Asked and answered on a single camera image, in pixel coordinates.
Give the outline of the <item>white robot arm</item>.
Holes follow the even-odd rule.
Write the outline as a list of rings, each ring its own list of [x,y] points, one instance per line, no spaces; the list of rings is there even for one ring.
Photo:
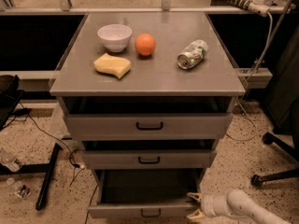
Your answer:
[[[228,217],[239,221],[250,219],[256,224],[291,224],[258,205],[241,189],[233,189],[225,195],[188,192],[187,196],[200,204],[197,210],[187,215],[189,220]]]

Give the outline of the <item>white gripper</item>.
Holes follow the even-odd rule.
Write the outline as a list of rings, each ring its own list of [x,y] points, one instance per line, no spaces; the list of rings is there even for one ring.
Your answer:
[[[187,196],[201,202],[201,209],[207,217],[227,217],[230,209],[225,195],[206,195],[202,193],[188,192]],[[187,215],[188,219],[198,219],[204,216],[199,209]]]

